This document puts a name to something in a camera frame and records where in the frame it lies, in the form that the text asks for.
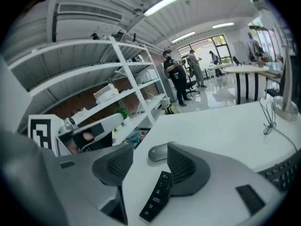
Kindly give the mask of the person's left hand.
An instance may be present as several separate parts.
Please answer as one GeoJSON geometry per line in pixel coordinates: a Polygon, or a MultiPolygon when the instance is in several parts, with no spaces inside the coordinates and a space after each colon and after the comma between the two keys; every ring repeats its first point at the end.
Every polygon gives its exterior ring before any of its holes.
{"type": "Polygon", "coordinates": [[[66,147],[72,154],[79,154],[83,152],[82,148],[84,146],[93,141],[93,134],[91,134],[90,132],[81,132],[77,135],[72,136],[66,143],[66,147]]]}

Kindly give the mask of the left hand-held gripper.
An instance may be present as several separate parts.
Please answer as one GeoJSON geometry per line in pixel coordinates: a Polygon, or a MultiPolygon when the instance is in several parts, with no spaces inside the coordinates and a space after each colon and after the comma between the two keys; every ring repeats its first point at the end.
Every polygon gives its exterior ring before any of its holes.
{"type": "Polygon", "coordinates": [[[79,127],[74,119],[60,119],[54,114],[29,115],[28,137],[33,139],[41,148],[52,150],[55,156],[66,156],[72,153],[67,149],[66,143],[74,135],[81,132],[90,132],[94,141],[82,148],[83,152],[104,148],[101,142],[123,122],[123,116],[116,113],[104,119],[79,127]]]}

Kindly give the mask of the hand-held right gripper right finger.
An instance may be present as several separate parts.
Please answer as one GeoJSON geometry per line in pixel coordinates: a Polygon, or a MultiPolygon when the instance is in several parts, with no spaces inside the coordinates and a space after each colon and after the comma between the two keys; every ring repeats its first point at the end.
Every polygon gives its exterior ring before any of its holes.
{"type": "Polygon", "coordinates": [[[191,196],[209,181],[211,170],[202,150],[176,143],[167,144],[167,165],[171,172],[171,196],[191,196]]]}

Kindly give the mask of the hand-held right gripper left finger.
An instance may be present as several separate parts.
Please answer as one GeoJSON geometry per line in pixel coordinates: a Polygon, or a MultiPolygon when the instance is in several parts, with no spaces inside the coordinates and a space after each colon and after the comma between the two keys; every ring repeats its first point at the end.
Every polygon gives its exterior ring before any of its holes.
{"type": "Polygon", "coordinates": [[[102,149],[102,156],[94,161],[92,172],[103,184],[122,186],[134,159],[133,144],[119,144],[102,149]]]}

